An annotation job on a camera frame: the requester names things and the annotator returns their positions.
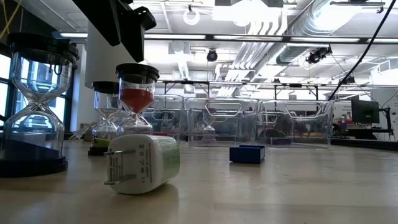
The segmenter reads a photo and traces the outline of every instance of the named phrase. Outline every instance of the computer monitor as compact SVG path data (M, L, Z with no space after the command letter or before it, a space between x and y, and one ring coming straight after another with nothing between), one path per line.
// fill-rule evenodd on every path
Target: computer monitor
M379 103L363 100L351 100L353 122L380 123Z

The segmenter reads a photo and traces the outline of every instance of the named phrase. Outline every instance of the ceiling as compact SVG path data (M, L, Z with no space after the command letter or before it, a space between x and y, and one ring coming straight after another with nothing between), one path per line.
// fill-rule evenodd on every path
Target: ceiling
M194 6L199 5L201 10L200 20L198 24L191 26L184 22L183 13L186 5L165 4L164 9L158 4L135 4L134 7L148 7L154 15L157 26L150 32L173 32L184 34L247 34L250 26L236 26L231 21L214 21L211 12L214 9L214 0L194 0ZM288 10L287 20L291 21L310 0L297 0L297 7ZM383 13L376 14L376 8L363 9L356 14L349 22L340 27L332 35L335 36L367 36L373 35L376 27L379 25L385 14L388 2ZM80 12L72 0L30 0L24 1L22 5L31 13L41 18L54 28L62 32L86 32L87 18ZM379 37L398 37L398 8L392 10L382 27ZM149 64L158 68L161 73L172 73L177 70L177 61L168 58L168 44L171 41L146 41L145 58ZM191 56L187 62L190 70L215 70L217 63L232 62L241 48L240 42L204 42L190 41ZM302 80L311 78L330 78L341 74L344 70L349 70L357 61L358 57L363 53L365 45L337 45L331 44L333 55L340 65L336 63L333 57L327 57L320 63L308 69L302 65L302 60L298 59L294 67L287 67L284 73L284 80L294 80L299 77ZM219 59L217 62L211 63L206 61L208 49L217 50ZM357 80L369 80L369 69L376 66L374 63L383 62L386 57L398 57L398 45L373 45L367 54L368 59L364 60L356 70Z

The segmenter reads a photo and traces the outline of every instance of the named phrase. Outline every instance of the table surface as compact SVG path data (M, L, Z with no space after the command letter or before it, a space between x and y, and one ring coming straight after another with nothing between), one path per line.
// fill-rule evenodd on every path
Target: table surface
M398 154L374 149L267 149L261 165L228 148L180 146L168 184L122 195L103 184L105 158L65 142L66 172L0 179L0 223L397 223Z

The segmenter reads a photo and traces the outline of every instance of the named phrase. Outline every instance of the window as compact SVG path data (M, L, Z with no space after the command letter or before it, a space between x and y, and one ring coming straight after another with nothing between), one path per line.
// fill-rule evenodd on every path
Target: window
M6 118L11 117L20 110L24 109L29 103L27 98L19 91L12 83L10 77L11 67L11 53L9 47L0 44L0 114ZM59 82L58 75L48 73L49 65L39 64L24 60L22 62L22 77L28 79L28 76L34 74L37 76L37 80L43 81L44 83L57 83ZM70 113L72 108L72 89L73 89L73 72L71 84L69 89L62 93L56 99L53 99L49 103L49 108L58 116L58 118L64 123L65 130L70 129ZM38 88L48 88L45 86L38 86ZM43 126L46 125L45 121L40 119L31 119L29 122L32 126Z

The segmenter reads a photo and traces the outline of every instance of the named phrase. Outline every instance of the plastic storage container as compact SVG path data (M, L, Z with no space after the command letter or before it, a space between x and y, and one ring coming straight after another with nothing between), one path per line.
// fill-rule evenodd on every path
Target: plastic storage container
M94 82L94 109L101 120L92 130L89 156L103 156L108 145L117 136L117 127L113 118L120 112L119 84L114 82Z
M174 138L128 134L113 139L107 157L106 185L122 194L142 194L173 179L180 170Z
M154 101L155 82L159 71L148 65L123 63L116 67L119 78L119 100L130 117L118 126L118 136L152 134L152 125L141 115Z
M154 135L180 139L184 122L184 97L177 95L155 95L153 104L142 113L152 125Z
M257 100L187 99L190 146L254 144Z
M9 34L7 44L12 82L29 103L4 123L0 177L66 170L64 126L49 103L68 90L78 50L68 41L25 33Z
M331 101L260 101L256 144L328 148L332 122Z

